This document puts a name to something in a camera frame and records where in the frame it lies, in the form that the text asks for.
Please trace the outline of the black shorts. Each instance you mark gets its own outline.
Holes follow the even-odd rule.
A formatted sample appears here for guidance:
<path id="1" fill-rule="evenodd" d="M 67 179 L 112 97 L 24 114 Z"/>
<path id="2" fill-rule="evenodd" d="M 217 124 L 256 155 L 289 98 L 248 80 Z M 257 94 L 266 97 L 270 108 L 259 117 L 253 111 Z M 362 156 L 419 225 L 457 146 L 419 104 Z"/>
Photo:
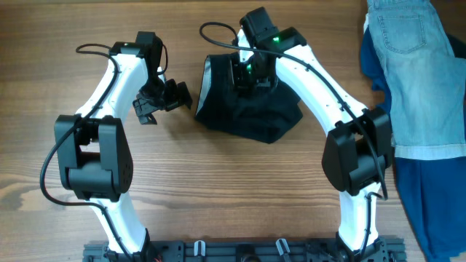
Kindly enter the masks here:
<path id="1" fill-rule="evenodd" d="M 299 123 L 299 96 L 284 82 L 240 90 L 233 80 L 237 53 L 208 55 L 194 118 L 211 130 L 274 143 Z"/>

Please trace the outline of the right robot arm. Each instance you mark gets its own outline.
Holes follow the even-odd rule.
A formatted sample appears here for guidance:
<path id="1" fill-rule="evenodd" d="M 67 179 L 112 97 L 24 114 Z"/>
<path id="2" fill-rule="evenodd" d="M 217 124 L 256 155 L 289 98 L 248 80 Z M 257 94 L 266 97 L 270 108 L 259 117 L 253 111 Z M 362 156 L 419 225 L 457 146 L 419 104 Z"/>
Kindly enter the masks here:
<path id="1" fill-rule="evenodd" d="M 242 75 L 248 81 L 271 76 L 286 84 L 323 128 L 322 167 L 340 198 L 336 258 L 380 261 L 386 252 L 375 217 L 377 200 L 388 198 L 388 115 L 349 95 L 321 66 L 307 40 L 295 28 L 279 30 L 263 7 L 248 12 L 240 27 L 236 48 Z"/>

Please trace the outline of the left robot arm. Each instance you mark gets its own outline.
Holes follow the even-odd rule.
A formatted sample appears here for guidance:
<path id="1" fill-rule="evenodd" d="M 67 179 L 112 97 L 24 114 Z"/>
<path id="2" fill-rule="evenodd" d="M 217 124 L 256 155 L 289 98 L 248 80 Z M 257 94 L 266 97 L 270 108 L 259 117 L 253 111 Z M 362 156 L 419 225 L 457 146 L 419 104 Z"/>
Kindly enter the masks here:
<path id="1" fill-rule="evenodd" d="M 84 261 L 160 261 L 148 229 L 139 221 L 128 193 L 133 158 L 123 124 L 133 108 L 141 124 L 156 124 L 155 111 L 191 107 L 185 82 L 165 78 L 160 60 L 167 48 L 154 32 L 138 32 L 134 42 L 118 41 L 104 57 L 108 68 L 90 99 L 73 115 L 60 115 L 55 145 L 63 188 L 77 206 L 89 206 L 108 237 L 84 246 Z"/>

